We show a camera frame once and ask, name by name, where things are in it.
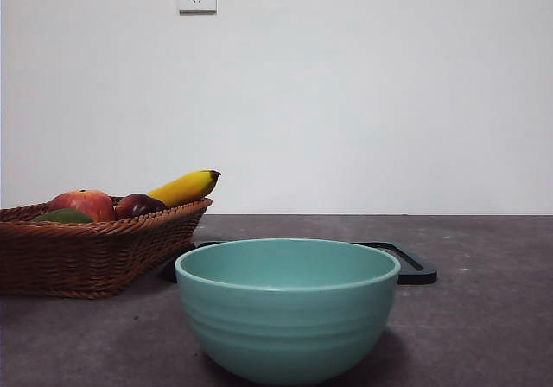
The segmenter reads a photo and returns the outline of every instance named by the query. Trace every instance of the green mango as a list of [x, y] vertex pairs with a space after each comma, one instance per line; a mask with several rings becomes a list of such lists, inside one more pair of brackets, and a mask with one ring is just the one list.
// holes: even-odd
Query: green mango
[[57, 221], [58, 223], [90, 223], [92, 219], [83, 212], [73, 208], [60, 208], [40, 214], [31, 221]]

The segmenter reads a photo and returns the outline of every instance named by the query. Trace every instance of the black tray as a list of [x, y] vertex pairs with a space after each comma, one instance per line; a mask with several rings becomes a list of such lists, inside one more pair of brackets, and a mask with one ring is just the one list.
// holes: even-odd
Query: black tray
[[[209, 241], [201, 242], [195, 244], [193, 248], [198, 249], [203, 246], [209, 246], [211, 244], [224, 243], [223, 241]], [[427, 262], [424, 259], [421, 259], [419, 256], [414, 255], [406, 251], [405, 249], [400, 249], [396, 244], [387, 243], [387, 242], [353, 242], [355, 244], [360, 244], [363, 246], [373, 247], [375, 249], [380, 249], [387, 253], [393, 255], [400, 263], [401, 269], [399, 271], [399, 277], [397, 283], [399, 285], [426, 285], [429, 283], [434, 283], [438, 278], [438, 272], [436, 267]], [[163, 269], [160, 276], [168, 281], [176, 282], [175, 276], [175, 260], [168, 262]]]

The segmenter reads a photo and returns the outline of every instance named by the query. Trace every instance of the bowl rim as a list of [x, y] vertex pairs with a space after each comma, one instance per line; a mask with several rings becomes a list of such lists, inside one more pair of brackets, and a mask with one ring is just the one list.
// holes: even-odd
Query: bowl rim
[[[348, 283], [340, 283], [335, 285], [318, 285], [318, 286], [282, 286], [282, 287], [265, 287], [265, 286], [256, 286], [256, 285], [244, 285], [240, 283], [229, 283], [229, 282], [222, 282], [222, 281], [214, 281], [212, 279], [207, 279], [205, 277], [194, 275], [186, 270], [184, 270], [181, 266], [182, 262], [189, 257], [193, 256], [194, 254], [198, 253], [199, 251], [205, 251], [209, 250], [210, 248], [213, 248], [215, 246], [225, 246], [225, 245], [235, 245], [235, 244], [243, 244], [243, 243], [259, 243], [259, 242], [266, 242], [266, 241], [299, 241], [299, 242], [322, 242], [322, 243], [339, 243], [344, 245], [351, 245], [356, 246], [359, 248], [362, 248], [367, 251], [373, 251], [378, 253], [380, 256], [387, 257], [390, 259], [393, 263], [393, 268], [389, 270], [388, 272], [384, 273], [383, 275], [375, 276], [370, 279], [364, 279], [362, 281], [355, 281], [355, 282], [348, 282]], [[321, 292], [321, 291], [329, 291], [329, 290], [343, 290], [343, 289], [354, 289], [354, 288], [360, 288], [366, 285], [370, 285], [377, 282], [382, 282], [387, 279], [390, 279], [391, 277], [398, 276], [399, 271], [401, 269], [400, 262], [390, 253], [386, 253], [385, 251], [382, 251], [380, 249], [376, 249], [374, 247], [364, 246], [361, 244], [355, 244], [355, 243], [349, 243], [349, 242], [343, 242], [340, 240], [329, 240], [329, 239], [321, 239], [321, 238], [248, 238], [248, 239], [240, 239], [240, 240], [232, 240], [228, 242], [222, 242], [222, 243], [216, 243], [216, 244], [210, 244], [208, 246], [199, 247], [196, 249], [192, 249], [190, 251], [187, 251], [186, 253], [183, 253], [182, 255], [178, 256], [175, 260], [175, 271], [177, 275], [185, 276], [187, 279], [190, 279], [192, 281], [208, 284], [214, 287], [219, 288], [227, 288], [227, 289], [242, 289], [242, 290], [250, 290], [250, 291], [256, 291], [256, 292]]]

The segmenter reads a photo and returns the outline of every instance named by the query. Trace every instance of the basket rim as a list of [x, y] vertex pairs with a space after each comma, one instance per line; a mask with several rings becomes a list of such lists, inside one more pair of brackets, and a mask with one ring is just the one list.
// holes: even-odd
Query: basket rim
[[[113, 199], [121, 199], [121, 197], [112, 197]], [[32, 220], [8, 220], [4, 221], [0, 219], [0, 231], [2, 229], [18, 228], [20, 230], [25, 229], [27, 231], [45, 231], [45, 232], [69, 232], [76, 231], [89, 231], [89, 232], [103, 232], [103, 233], [117, 233], [117, 232], [131, 232], [138, 228], [147, 227], [150, 225], [162, 224], [172, 219], [178, 219], [186, 217], [197, 212], [204, 211], [208, 206], [212, 205], [213, 201], [208, 198], [192, 201], [176, 207], [170, 207], [165, 210], [161, 210], [154, 213], [142, 214], [137, 217], [130, 217], [127, 219], [119, 219], [113, 221], [99, 221], [91, 223], [59, 223], [54, 221], [32, 221]], [[27, 206], [19, 206], [12, 208], [0, 209], [1, 214], [15, 210], [32, 209], [40, 206], [44, 206], [47, 203], [31, 204]]]

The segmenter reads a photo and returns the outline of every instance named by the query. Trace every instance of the table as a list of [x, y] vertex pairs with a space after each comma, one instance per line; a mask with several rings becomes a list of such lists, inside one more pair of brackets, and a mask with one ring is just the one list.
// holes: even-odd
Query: table
[[[387, 241], [438, 269], [397, 287], [372, 352], [323, 386], [553, 385], [553, 216], [208, 214], [195, 233], [263, 237]], [[202, 352], [163, 271], [103, 300], [0, 296], [0, 385], [253, 385]]]

